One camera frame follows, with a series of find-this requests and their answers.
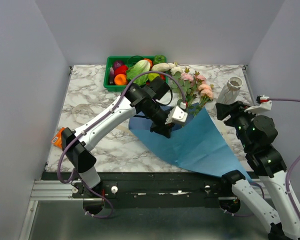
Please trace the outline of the pink artificial flower bouquet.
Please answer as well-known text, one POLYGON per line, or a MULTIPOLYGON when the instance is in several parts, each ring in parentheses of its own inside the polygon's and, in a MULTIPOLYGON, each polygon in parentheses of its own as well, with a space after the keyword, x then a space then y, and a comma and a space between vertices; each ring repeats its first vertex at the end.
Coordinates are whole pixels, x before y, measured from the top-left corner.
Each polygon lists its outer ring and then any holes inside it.
POLYGON ((189 68, 189 73, 177 73, 172 75, 178 81, 185 95, 187 109, 190 114, 196 116, 208 102, 214 99, 213 84, 208 84, 207 79, 199 71, 189 68))

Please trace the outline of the blue wrapping paper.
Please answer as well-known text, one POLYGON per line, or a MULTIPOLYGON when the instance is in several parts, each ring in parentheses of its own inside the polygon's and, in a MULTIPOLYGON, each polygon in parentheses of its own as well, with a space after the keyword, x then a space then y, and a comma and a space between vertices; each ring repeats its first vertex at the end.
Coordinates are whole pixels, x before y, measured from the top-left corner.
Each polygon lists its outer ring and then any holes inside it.
POLYGON ((170 138, 150 131, 152 121, 132 117, 129 130, 164 162, 176 167, 215 177, 238 170, 248 181, 251 177, 218 131, 207 110, 197 115, 188 112, 185 126, 175 125, 170 138))

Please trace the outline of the beige printed ribbon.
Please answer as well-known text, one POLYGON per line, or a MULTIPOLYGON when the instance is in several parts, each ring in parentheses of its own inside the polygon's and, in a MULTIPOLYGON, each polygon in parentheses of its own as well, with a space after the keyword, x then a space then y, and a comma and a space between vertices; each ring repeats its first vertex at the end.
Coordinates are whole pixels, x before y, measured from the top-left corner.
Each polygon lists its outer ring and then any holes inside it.
MULTIPOLYGON (((225 126, 224 123, 220 120, 217 120, 217 113, 216 113, 216 106, 215 102, 208 102, 205 105, 206 111, 210 115, 213 123, 215 124, 216 128, 222 135, 222 137, 225 140, 230 139, 230 134, 233 134, 230 127, 225 126)), ((74 118, 74 121, 76 122, 77 126, 81 126, 89 121, 91 121, 94 117, 96 117, 98 114, 100 114, 104 108, 102 107, 96 107, 88 104, 79 104, 75 106, 72 109, 72 116, 74 118)), ((116 128, 120 131, 130 133, 130 135, 133 134, 133 131, 136 130, 143 130, 143 131, 149 131, 151 126, 151 121, 149 119, 145 118, 139 118, 139 117, 133 117, 131 118, 127 124, 122 123, 120 126, 117 126, 116 128)))

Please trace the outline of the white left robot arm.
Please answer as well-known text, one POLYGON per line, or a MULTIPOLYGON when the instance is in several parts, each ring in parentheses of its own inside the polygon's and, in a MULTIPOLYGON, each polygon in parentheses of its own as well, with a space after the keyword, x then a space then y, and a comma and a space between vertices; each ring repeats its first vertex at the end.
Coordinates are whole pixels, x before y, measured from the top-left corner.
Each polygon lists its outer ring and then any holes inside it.
POLYGON ((62 153, 85 182, 83 191, 89 197, 97 197, 101 191, 101 178, 95 168, 96 158, 91 150, 115 127, 143 113, 145 118, 152 121, 151 132, 170 138, 173 124, 167 123, 169 112, 163 110, 158 101, 171 92, 169 85, 160 77, 143 87, 132 83, 108 108, 88 123, 76 130, 67 127, 62 131, 62 153))

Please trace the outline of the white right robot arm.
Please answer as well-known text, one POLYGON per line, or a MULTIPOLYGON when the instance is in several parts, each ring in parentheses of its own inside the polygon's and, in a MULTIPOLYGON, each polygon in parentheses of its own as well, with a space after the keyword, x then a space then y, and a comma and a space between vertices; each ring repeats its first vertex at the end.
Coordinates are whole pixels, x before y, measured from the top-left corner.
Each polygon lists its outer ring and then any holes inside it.
POLYGON ((270 240, 300 240, 300 203, 290 182, 291 171, 272 143, 278 135, 272 118, 262 115, 272 102, 262 97, 258 106, 241 101, 217 103, 217 119, 236 130, 248 164, 264 184, 273 205, 263 199, 238 170, 222 175, 220 191, 237 196, 260 220, 270 240))

